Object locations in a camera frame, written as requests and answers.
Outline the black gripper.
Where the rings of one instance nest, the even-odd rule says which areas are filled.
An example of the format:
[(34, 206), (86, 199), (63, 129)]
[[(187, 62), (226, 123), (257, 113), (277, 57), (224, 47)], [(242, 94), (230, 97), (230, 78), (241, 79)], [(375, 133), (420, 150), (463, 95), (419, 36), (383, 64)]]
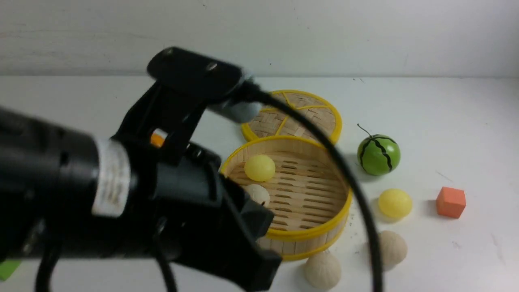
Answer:
[[(274, 214), (219, 173), (218, 155), (190, 141), (207, 108), (155, 82), (128, 110), (114, 135), (135, 171), (126, 213), (143, 224), (168, 292), (178, 290), (171, 262), (267, 291), (281, 257), (256, 241)], [(165, 138), (161, 148), (152, 133)]]

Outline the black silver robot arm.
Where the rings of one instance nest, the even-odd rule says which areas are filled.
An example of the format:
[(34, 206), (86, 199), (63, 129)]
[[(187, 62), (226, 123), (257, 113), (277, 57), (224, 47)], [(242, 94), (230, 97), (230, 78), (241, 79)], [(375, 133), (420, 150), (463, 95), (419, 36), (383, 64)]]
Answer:
[(190, 143), (240, 87), (157, 81), (110, 139), (1, 109), (1, 260), (40, 258), (36, 292), (51, 291), (60, 257), (154, 258), (168, 292), (173, 261), (269, 290), (282, 259), (257, 240), (273, 212)]

